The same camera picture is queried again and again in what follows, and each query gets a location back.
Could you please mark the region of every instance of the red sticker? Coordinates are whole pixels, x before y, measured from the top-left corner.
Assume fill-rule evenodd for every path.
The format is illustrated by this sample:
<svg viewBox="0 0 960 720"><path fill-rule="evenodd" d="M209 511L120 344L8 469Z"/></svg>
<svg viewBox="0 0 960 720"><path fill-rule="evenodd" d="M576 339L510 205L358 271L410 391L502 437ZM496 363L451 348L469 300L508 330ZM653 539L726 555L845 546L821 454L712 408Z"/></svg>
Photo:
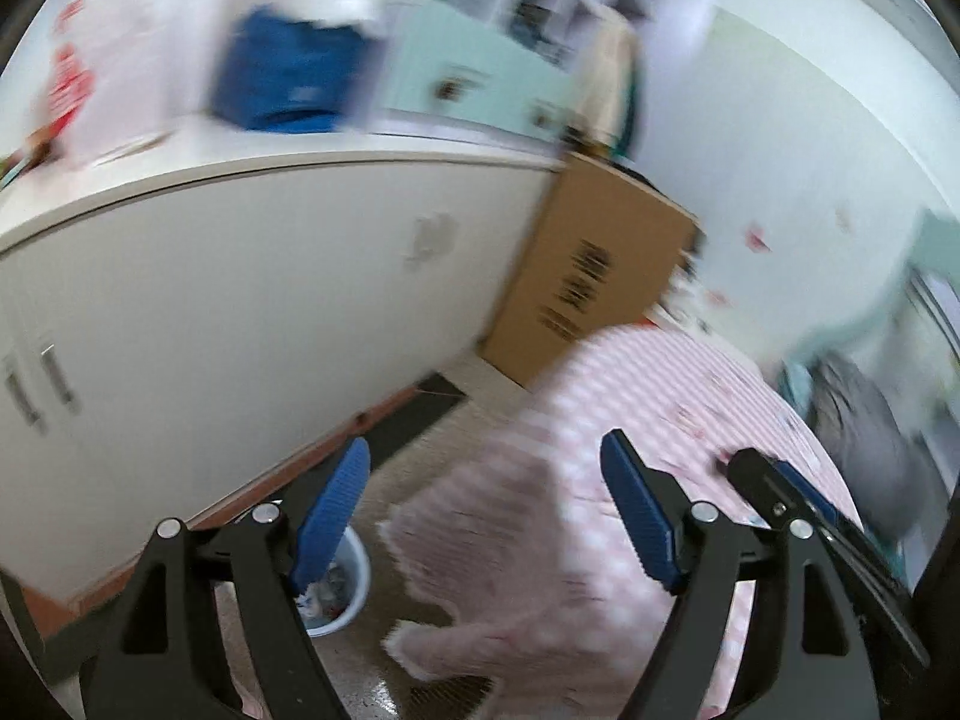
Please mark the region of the red sticker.
<svg viewBox="0 0 960 720"><path fill-rule="evenodd" d="M731 305L730 299L723 293L717 292L717 290L709 290L707 292L707 300L709 300L714 306L719 306L721 308L727 308Z"/></svg>
<svg viewBox="0 0 960 720"><path fill-rule="evenodd" d="M64 31L66 31L66 23L75 15L80 13L80 10L83 10L83 0L74 0L69 2L66 8L61 10L61 15L56 17L54 32L58 35L64 34Z"/></svg>
<svg viewBox="0 0 960 720"><path fill-rule="evenodd" d="M50 89L50 117L53 135L59 135L75 119L86 99L93 94L93 73L80 63L74 47L66 43L54 57L54 82Z"/></svg>
<svg viewBox="0 0 960 720"><path fill-rule="evenodd" d="M770 251L770 247L763 240L763 228L758 224L747 227L746 242L747 248L757 254Z"/></svg>

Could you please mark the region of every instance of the baseboard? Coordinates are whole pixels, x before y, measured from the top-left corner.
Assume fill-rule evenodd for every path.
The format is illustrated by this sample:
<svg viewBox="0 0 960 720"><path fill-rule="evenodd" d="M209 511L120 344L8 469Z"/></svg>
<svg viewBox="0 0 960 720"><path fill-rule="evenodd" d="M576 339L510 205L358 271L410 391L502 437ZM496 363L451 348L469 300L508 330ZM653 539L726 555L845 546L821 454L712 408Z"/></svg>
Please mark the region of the baseboard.
<svg viewBox="0 0 960 720"><path fill-rule="evenodd" d="M192 517L187 525L192 530L226 525L251 506L277 490L281 490L304 471L320 464L348 437L366 433L373 425L410 401L417 392L416 386L408 386L366 412L359 413L318 442L305 447L296 455L227 495L226 498L207 507L203 512ZM71 598L66 605L61 605L30 587L23 587L24 600L40 636L46 640L64 626L91 613L119 595L133 576L133 570L139 558L140 555L136 555L123 565L117 566L107 576L95 581L90 587Z"/></svg>

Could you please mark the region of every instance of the pink blanket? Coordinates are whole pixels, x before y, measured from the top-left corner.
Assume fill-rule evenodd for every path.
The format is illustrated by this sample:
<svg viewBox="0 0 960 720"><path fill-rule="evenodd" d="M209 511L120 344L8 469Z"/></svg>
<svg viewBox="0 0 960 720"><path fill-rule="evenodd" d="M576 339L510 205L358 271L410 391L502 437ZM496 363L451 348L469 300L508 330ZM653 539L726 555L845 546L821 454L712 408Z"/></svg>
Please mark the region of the pink blanket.
<svg viewBox="0 0 960 720"><path fill-rule="evenodd" d="M616 716L673 599L637 560L600 474L622 428L691 500L757 520L713 467L744 446L776 455L859 522L826 452L757 375L682 333L620 327L580 343L480 455L395 509L382 533L419 600L455 623L401 622L384 642L415 678L495 678L495 713ZM736 591L704 716L723 709L752 586Z"/></svg>

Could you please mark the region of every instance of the door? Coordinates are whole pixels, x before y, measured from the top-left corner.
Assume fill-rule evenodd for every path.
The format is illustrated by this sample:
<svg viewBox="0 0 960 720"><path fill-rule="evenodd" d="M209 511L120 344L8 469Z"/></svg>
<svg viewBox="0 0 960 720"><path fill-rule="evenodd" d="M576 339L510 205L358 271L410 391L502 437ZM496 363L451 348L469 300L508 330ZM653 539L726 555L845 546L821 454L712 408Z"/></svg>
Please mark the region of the door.
<svg viewBox="0 0 960 720"><path fill-rule="evenodd" d="M148 535L414 383L483 331L547 173L377 164L215 182L79 220L11 255L56 408ZM452 250L414 262L418 218ZM45 389L56 399L52 380Z"/></svg>
<svg viewBox="0 0 960 720"><path fill-rule="evenodd" d="M115 480L48 408L35 361L14 339L7 275L0 262L0 566L66 601L145 538L123 530Z"/></svg>

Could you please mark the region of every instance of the gray cloth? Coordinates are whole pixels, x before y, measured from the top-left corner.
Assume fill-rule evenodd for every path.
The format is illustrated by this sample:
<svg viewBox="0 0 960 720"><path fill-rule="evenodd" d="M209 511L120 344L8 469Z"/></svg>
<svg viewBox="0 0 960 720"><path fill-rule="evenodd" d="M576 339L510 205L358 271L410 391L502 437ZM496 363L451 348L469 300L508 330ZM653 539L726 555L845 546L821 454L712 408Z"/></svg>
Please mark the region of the gray cloth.
<svg viewBox="0 0 960 720"><path fill-rule="evenodd" d="M895 543L923 506L915 449L880 389L849 360L822 357L813 371L811 427L872 531Z"/></svg>

